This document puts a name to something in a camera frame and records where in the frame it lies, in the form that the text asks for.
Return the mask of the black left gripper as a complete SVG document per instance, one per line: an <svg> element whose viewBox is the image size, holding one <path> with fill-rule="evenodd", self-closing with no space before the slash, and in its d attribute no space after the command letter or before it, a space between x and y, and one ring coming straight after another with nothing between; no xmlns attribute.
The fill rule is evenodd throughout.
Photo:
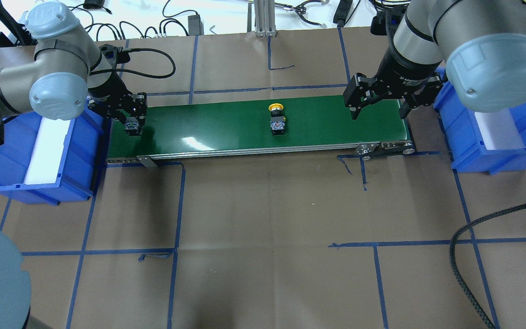
<svg viewBox="0 0 526 329"><path fill-rule="evenodd" d="M125 124L132 118L138 125L144 125L147 115L147 94L132 93L127 89L113 91L102 88L88 90L88 109L104 118L112 118Z"/></svg>

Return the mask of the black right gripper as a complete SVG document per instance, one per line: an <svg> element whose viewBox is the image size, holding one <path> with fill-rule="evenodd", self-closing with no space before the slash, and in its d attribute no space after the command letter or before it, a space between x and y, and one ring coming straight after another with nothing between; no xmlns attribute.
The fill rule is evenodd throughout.
<svg viewBox="0 0 526 329"><path fill-rule="evenodd" d="M374 77L356 73L345 88L343 100L351 119L357 120L363 108L382 100L404 100L400 119L406 119L417 107L432 105L443 86L436 72L439 65L411 62L395 50L386 51Z"/></svg>

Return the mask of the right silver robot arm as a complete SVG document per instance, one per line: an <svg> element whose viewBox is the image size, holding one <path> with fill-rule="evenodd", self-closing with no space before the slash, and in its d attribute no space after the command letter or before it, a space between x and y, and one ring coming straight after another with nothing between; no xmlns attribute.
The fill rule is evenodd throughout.
<svg viewBox="0 0 526 329"><path fill-rule="evenodd" d="M526 0L410 0L384 5L374 23L389 46L374 77L356 73L345 88L352 119L388 99L403 100L406 118L445 82L476 112L526 103Z"/></svg>

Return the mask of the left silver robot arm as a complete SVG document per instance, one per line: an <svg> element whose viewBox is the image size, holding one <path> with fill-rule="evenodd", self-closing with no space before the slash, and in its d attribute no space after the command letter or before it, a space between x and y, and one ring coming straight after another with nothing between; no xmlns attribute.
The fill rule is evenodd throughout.
<svg viewBox="0 0 526 329"><path fill-rule="evenodd" d="M42 2L26 16L36 39L32 62L0 69L0 145L4 125L35 112L51 120L69 121L85 109L118 120L126 133L138 136L147 115L147 95L129 91L117 72L118 48L98 46L69 7Z"/></svg>

